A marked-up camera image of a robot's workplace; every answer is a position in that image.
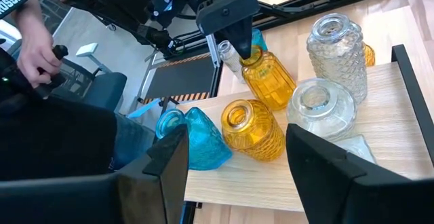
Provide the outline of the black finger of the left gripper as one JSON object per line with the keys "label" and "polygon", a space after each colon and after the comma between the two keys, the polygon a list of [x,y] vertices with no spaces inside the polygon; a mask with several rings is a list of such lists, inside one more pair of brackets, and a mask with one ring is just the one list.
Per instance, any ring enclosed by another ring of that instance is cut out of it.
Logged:
{"label": "black finger of the left gripper", "polygon": [[219,41],[228,40],[243,59],[252,51],[252,16],[229,24],[227,17],[218,17],[220,30],[216,32]]}

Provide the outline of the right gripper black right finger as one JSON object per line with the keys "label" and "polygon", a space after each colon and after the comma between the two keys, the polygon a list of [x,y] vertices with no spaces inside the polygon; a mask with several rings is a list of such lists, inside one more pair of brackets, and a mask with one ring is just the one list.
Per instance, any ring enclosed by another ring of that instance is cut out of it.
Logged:
{"label": "right gripper black right finger", "polygon": [[433,223],[432,179],[407,179],[296,124],[286,150],[310,223]]}

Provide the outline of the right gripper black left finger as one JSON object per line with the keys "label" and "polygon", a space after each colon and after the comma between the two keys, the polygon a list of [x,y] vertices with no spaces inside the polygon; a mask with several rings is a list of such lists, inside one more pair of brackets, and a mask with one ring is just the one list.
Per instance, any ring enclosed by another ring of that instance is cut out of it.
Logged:
{"label": "right gripper black left finger", "polygon": [[186,125],[122,169],[1,183],[2,223],[179,223],[189,166]]}

